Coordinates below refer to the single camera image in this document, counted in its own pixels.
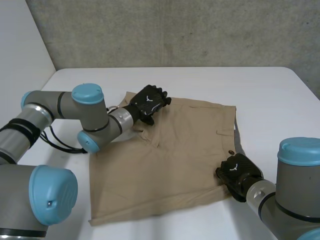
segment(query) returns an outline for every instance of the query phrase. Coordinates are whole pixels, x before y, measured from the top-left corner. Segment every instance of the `gray robot arm segment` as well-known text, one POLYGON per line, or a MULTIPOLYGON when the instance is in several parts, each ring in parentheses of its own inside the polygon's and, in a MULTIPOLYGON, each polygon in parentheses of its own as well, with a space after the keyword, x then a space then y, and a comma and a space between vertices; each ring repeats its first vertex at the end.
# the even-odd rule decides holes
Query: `gray robot arm segment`
POLYGON ((25 106, 38 105, 54 119, 80 120, 83 130, 77 139, 89 153, 96 153, 137 120, 137 109, 121 107, 108 115, 102 89, 92 83, 82 84, 72 92, 33 91, 25 98, 25 106))

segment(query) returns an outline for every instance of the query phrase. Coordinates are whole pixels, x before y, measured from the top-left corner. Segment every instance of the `light blue joint cap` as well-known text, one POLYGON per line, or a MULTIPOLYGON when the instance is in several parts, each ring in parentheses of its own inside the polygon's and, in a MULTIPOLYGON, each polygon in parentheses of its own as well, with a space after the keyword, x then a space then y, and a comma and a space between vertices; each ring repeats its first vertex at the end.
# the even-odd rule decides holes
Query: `light blue joint cap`
POLYGON ((28 95, 29 95, 30 93, 32 93, 32 91, 28 91, 28 92, 26 92, 26 93, 23 95, 23 97, 21 98, 21 104, 20 104, 20 105, 21 105, 21 109, 23 109, 23 108, 24 108, 26 98, 28 97, 28 95))
POLYGON ((37 166, 29 180, 29 200, 36 219, 43 225, 59 224, 75 206, 78 196, 76 176, 68 169, 37 166))
POLYGON ((292 137, 280 142, 278 159, 294 166, 320 165, 320 139, 292 137))
POLYGON ((76 86, 71 93, 73 100, 85 105, 101 103, 104 100, 104 94, 99 85, 94 83, 84 83, 76 86))
POLYGON ((301 235, 297 240, 320 240, 320 228, 313 229, 301 235))
POLYGON ((97 145, 97 143, 91 137, 89 137, 85 132, 80 131, 76 136, 76 138, 78 139, 83 149, 86 150, 88 153, 94 154, 100 151, 100 148, 97 145))

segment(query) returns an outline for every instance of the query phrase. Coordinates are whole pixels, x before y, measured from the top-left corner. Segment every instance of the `beige fabric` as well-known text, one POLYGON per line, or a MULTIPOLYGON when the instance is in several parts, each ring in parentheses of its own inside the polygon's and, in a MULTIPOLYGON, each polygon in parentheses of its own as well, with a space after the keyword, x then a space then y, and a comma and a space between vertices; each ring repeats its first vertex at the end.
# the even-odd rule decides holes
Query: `beige fabric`
MULTIPOLYGON (((127 92, 123 105, 135 93, 127 92)), ((220 201, 228 191, 214 171, 235 152, 236 107, 173 98, 140 121, 138 136, 90 158, 92 226, 161 215, 220 201)))

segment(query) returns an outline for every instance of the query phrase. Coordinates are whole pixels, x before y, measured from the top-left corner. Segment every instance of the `black cable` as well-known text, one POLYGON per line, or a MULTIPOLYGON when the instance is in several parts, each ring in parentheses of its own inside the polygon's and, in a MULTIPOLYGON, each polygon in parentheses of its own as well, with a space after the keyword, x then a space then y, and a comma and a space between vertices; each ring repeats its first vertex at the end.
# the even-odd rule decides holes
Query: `black cable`
POLYGON ((51 131, 51 133, 52 133, 52 136, 53 136, 53 137, 55 138, 55 140, 57 140, 60 144, 62 144, 63 146, 65 146, 65 147, 67 147, 67 148, 69 148, 69 149, 76 149, 76 150, 79 149, 79 148, 76 148, 76 147, 69 146, 69 145, 65 144, 64 142, 62 142, 62 141, 56 136, 56 134, 54 133, 53 127, 52 127, 52 126, 49 126, 49 128, 50 128, 50 131, 51 131))
POLYGON ((62 152, 65 152, 65 153, 69 153, 69 154, 86 154, 87 151, 84 150, 83 148, 75 148, 75 147, 72 147, 72 146, 69 146, 67 144, 65 144, 64 142, 62 142, 57 136, 56 134, 54 133, 54 129, 52 128, 52 126, 50 126, 50 131, 53 135, 53 137, 62 145, 64 145, 65 147, 67 148, 64 148, 64 147, 61 147, 61 146, 58 146, 56 144, 54 144, 53 142, 51 142, 48 138, 48 135, 45 131, 43 131, 40 135, 40 138, 47 144, 49 144, 51 147, 55 148, 55 149, 58 149, 62 152))

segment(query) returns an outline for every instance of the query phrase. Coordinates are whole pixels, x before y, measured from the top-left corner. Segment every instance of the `black band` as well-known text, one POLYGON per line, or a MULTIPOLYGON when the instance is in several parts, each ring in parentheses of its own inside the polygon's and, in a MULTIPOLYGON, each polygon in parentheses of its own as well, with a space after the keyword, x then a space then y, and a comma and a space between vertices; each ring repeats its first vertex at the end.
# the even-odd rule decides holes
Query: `black band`
POLYGON ((0 129, 0 132, 5 129, 13 129, 22 133, 29 140, 29 148, 31 148, 35 144, 41 134, 41 131, 38 127, 33 125, 31 122, 20 118, 14 118, 9 121, 8 124, 0 129))
POLYGON ((269 193, 267 196, 265 196, 264 199, 262 199, 262 201, 260 202, 260 205, 259 205, 259 208, 258 208, 258 215, 259 215, 259 218, 260 220, 263 222, 262 218, 261 218, 261 210, 262 210, 262 207, 264 206, 265 202, 271 198, 272 196, 276 195, 276 192, 272 192, 272 193, 269 193))
POLYGON ((281 206, 277 201, 275 201, 275 205, 277 206, 277 208, 283 212, 284 214, 287 214, 288 216, 301 220, 301 221, 305 221, 305 222, 309 222, 309 223, 320 223, 320 217, 311 217, 311 216, 303 216, 297 213, 294 213, 292 211, 289 211, 288 209, 284 208, 283 206, 281 206))
POLYGON ((49 108, 47 108, 46 106, 43 106, 42 104, 40 103, 37 103, 37 102, 28 102, 27 104, 34 104, 34 105, 38 105, 39 107, 42 107, 43 109, 45 109, 51 116, 52 118, 52 121, 55 120, 55 116, 53 115, 53 113, 49 110, 49 108))
POLYGON ((109 115, 109 118, 112 118, 115 121, 115 123, 118 125, 120 129, 120 134, 122 134, 122 126, 120 125, 120 122, 112 115, 109 115))
POLYGON ((98 129, 88 130, 88 129, 84 128, 83 130, 85 130, 88 133, 95 133, 95 132, 99 132, 99 131, 105 129, 108 125, 109 125, 109 121, 107 122, 106 125, 104 125, 103 127, 98 128, 98 129))
POLYGON ((46 236, 46 234, 47 234, 46 231, 0 228, 0 235, 7 235, 7 236, 44 238, 46 236))
POLYGON ((37 139, 39 138, 39 136, 41 134, 40 128, 36 127, 33 123, 29 122, 28 120, 25 120, 22 118, 14 118, 11 121, 9 121, 9 124, 19 124, 19 125, 23 125, 23 126, 27 127, 33 135, 34 142, 37 141, 37 139))
POLYGON ((0 158, 3 158, 4 160, 6 160, 9 164, 17 164, 12 157, 10 157, 8 154, 2 151, 0 151, 0 158))
POLYGON ((30 142, 30 148, 31 146, 35 143, 35 139, 34 136, 32 135, 32 133, 30 131, 28 131, 24 126, 20 126, 17 124, 10 124, 8 123, 7 125, 5 125, 2 129, 0 129, 0 132, 5 130, 5 129, 13 129, 16 130, 20 133, 22 133, 30 142))
POLYGON ((61 117, 62 119, 66 119, 66 118, 63 116, 62 112, 61 112, 61 99, 62 99, 62 96, 63 96, 65 93, 66 93, 65 91, 63 91, 63 92, 60 93, 60 95, 59 95, 59 97, 58 97, 58 102, 57 102, 57 104, 56 104, 56 107, 57 107, 57 110, 58 110, 58 114, 60 115, 60 117, 61 117))

